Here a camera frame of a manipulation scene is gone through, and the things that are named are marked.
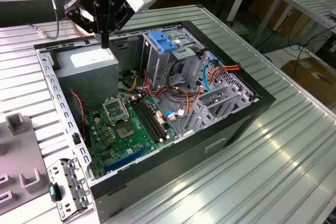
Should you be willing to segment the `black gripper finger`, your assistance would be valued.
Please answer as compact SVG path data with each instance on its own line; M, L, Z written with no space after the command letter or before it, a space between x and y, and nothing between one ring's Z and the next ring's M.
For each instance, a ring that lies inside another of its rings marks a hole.
M99 27L97 18L85 10L78 0L71 0L64 5L64 13L81 30L94 34L101 48L105 49L105 30Z
M104 47L109 48L110 33L120 30L134 15L134 10L126 2L117 6L116 2L109 2L106 32L104 34Z

